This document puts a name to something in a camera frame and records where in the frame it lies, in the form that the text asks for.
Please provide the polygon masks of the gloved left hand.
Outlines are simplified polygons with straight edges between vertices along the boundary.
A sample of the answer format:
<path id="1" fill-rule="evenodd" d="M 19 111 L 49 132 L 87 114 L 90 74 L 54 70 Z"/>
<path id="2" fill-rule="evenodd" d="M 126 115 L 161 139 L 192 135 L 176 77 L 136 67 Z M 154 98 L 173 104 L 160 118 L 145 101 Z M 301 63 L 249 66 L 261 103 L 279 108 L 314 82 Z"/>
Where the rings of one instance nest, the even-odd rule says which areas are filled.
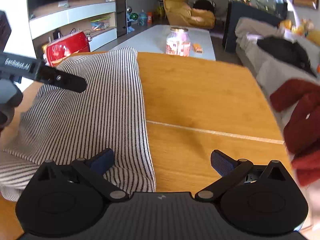
<path id="1" fill-rule="evenodd" d="M 13 120 L 15 108 L 23 100 L 20 89 L 10 80 L 1 79 L 1 131 L 5 129 Z"/>

